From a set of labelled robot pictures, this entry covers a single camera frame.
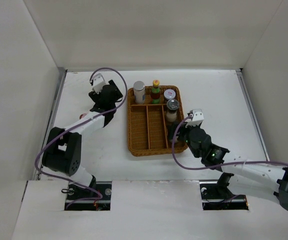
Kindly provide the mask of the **salt shaker silver cap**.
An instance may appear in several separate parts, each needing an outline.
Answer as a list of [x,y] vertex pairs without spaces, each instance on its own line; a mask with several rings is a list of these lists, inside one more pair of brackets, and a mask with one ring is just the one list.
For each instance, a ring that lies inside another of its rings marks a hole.
[[170,99],[166,103],[166,120],[170,123],[177,119],[177,112],[180,108],[180,103],[176,99]]

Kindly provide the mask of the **pink cap spice jar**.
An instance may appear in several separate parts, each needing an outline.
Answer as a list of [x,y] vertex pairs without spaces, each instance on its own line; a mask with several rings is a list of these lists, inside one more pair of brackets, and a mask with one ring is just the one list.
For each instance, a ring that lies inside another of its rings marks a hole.
[[86,113],[83,113],[79,116],[80,119],[84,118],[87,114]]

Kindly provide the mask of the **jar with red white lid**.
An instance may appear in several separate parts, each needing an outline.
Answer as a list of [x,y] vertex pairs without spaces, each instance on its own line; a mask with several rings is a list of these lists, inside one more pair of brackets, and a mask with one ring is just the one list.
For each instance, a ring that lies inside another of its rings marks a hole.
[[165,103],[167,103],[169,100],[173,100],[176,97],[176,92],[173,89],[166,89],[163,92],[163,97],[164,97],[164,101]]

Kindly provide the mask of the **white jar silver lid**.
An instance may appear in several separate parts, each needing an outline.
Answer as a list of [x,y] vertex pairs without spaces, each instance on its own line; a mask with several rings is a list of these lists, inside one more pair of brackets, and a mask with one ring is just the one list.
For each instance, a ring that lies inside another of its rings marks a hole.
[[137,104],[145,103],[145,98],[146,98],[145,92],[146,92],[146,87],[142,81],[136,81],[133,84],[133,94],[134,94],[135,102]]

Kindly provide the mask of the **red sauce bottle green label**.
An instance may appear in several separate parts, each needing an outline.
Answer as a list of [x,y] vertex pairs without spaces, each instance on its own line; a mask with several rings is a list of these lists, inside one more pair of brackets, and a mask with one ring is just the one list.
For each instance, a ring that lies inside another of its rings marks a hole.
[[161,97],[160,81],[157,79],[155,79],[152,82],[150,97],[151,97],[151,103],[152,104],[159,104],[160,103],[160,97]]

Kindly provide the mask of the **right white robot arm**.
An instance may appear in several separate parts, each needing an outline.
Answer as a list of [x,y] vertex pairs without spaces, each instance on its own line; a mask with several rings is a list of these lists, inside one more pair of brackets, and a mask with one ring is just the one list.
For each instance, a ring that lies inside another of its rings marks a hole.
[[250,195],[280,205],[288,211],[288,163],[253,161],[212,143],[200,127],[174,122],[167,128],[172,144],[185,143],[202,166],[198,170],[221,172],[216,192],[222,198]]

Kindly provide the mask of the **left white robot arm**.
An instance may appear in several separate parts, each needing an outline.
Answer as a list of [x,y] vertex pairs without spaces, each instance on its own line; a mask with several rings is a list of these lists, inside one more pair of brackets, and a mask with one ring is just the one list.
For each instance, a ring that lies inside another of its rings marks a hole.
[[52,144],[42,157],[43,167],[73,180],[79,186],[80,195],[87,200],[96,195],[96,180],[81,165],[83,137],[107,126],[116,113],[116,103],[123,98],[112,79],[100,80],[88,95],[94,102],[93,108],[76,123],[65,128],[53,127],[47,140]]

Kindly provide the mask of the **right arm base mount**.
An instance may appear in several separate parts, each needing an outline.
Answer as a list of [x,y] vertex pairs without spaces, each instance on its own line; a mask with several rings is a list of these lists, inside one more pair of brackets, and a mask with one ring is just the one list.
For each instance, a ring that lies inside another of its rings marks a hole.
[[231,173],[222,173],[218,180],[199,182],[204,211],[249,210],[246,196],[235,195],[228,189],[233,176]]

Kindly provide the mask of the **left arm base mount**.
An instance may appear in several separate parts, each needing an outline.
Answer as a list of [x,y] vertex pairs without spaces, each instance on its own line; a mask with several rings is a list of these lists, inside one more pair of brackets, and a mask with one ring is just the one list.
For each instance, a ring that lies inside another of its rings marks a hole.
[[61,190],[65,194],[65,211],[109,211],[111,209],[112,182],[98,181],[95,190],[102,195],[101,199],[93,191],[69,184]]

